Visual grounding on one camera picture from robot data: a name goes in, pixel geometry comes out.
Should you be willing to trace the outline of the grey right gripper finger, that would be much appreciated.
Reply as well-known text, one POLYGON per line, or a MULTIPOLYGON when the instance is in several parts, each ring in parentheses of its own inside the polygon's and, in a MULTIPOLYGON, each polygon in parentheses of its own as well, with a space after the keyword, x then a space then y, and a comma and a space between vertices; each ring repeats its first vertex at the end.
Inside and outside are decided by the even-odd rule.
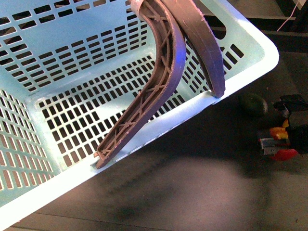
POLYGON ((257 142, 262 156, 274 156, 281 149, 289 149, 288 139, 275 140, 270 135, 270 130, 260 130, 257 132, 257 142))

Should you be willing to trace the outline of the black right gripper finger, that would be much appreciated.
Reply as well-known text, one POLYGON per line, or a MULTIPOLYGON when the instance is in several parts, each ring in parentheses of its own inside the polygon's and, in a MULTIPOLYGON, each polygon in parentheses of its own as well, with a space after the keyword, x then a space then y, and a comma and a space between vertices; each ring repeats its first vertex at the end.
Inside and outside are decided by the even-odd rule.
POLYGON ((278 102, 273 103, 273 107, 283 117, 289 117, 292 112, 306 111, 308 103, 300 94, 283 95, 278 102))

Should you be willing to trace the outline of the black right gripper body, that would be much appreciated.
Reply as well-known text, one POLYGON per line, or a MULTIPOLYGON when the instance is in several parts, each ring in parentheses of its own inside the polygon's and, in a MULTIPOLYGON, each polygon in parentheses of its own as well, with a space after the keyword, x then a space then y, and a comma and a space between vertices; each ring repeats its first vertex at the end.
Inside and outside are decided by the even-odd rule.
POLYGON ((299 106, 286 106, 289 126, 286 131, 291 146, 299 154, 308 153, 308 110, 299 106))

